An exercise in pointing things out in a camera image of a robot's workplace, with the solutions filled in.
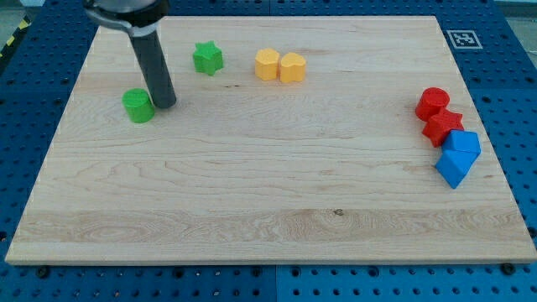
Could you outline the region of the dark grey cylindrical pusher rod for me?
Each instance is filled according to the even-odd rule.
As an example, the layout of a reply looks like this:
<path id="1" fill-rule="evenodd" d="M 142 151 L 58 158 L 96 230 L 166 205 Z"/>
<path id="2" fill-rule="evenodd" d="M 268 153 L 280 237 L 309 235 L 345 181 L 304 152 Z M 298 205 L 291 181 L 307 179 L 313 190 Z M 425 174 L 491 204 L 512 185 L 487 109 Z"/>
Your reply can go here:
<path id="1" fill-rule="evenodd" d="M 174 106 L 177 96 L 157 32 L 129 39 L 153 104 L 160 109 Z"/>

